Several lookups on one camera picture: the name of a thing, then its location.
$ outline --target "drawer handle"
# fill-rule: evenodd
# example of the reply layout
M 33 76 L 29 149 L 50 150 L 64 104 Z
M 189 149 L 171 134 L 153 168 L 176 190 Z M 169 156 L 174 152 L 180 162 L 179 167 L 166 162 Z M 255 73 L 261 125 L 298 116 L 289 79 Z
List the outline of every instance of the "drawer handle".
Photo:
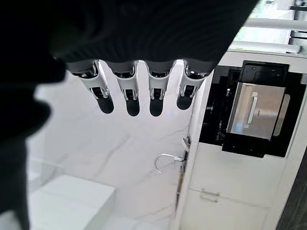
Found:
M 207 200 L 207 201 L 210 201 L 210 202 L 213 202 L 213 203 L 217 203 L 217 202 L 219 202 L 219 200 L 218 199 L 208 199 L 208 198 L 205 198 L 205 197 L 203 197 L 203 195 L 200 195 L 200 199 L 202 199 L 202 200 Z
M 201 189 L 202 193 L 208 194 L 208 195 L 212 195 L 212 196 L 220 196 L 220 193 L 211 193 L 211 192 L 207 192 L 206 190 L 204 190 L 203 188 Z

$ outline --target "white marble floor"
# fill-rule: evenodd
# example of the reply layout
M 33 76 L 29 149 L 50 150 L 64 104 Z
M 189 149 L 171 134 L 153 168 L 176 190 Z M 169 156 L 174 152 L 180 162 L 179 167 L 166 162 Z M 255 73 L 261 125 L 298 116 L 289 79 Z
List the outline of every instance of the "white marble floor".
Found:
M 154 225 L 138 220 L 112 215 L 101 230 L 161 230 Z

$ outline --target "white kitchen cabinet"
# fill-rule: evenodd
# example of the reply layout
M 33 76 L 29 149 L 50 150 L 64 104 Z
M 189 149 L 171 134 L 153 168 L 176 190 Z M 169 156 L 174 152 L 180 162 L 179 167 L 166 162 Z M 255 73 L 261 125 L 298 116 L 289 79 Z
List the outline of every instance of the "white kitchen cabinet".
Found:
M 204 198 L 217 199 L 218 202 Z M 267 213 L 267 208 L 253 207 L 189 190 L 180 229 L 260 230 Z
M 221 197 L 270 207 L 286 159 L 264 158 L 222 151 L 222 146 L 199 143 L 189 187 L 220 193 Z

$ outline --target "metal hook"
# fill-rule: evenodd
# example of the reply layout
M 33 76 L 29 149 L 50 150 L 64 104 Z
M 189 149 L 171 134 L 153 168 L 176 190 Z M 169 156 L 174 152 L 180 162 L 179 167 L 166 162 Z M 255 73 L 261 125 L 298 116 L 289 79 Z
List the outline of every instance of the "metal hook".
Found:
M 158 159 L 159 159 L 160 157 L 162 157 L 162 156 L 173 157 L 175 161 L 180 161 L 180 162 L 184 161 L 184 158 L 181 158 L 181 157 L 179 157 L 179 156 L 174 156 L 174 155 L 170 155 L 170 154 L 161 154 L 161 155 L 159 155 L 159 156 L 154 160 L 154 167 L 155 167 L 155 169 L 156 169 L 159 173 L 162 173 L 162 172 L 161 172 L 161 171 L 158 169 L 158 167 L 157 167 L 157 161 L 158 161 Z

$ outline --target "black fingertip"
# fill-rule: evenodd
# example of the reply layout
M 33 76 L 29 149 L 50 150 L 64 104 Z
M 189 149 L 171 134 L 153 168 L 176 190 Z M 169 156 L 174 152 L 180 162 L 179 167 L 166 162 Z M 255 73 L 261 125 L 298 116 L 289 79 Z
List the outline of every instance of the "black fingertip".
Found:
M 101 109 L 101 111 L 105 114 L 110 114 L 114 110 L 114 104 L 111 95 L 107 98 L 99 98 L 97 99 L 98 105 Z
M 177 97 L 177 107 L 181 110 L 189 109 L 189 107 L 192 104 L 192 100 L 193 100 L 192 97 L 189 97 L 189 96 L 182 97 L 182 96 L 178 95 L 178 97 Z
M 137 100 L 128 100 L 127 104 L 127 112 L 130 116 L 136 116 L 140 112 L 140 103 L 139 99 Z
M 153 116 L 159 116 L 163 111 L 163 100 L 151 99 L 149 105 L 149 111 Z

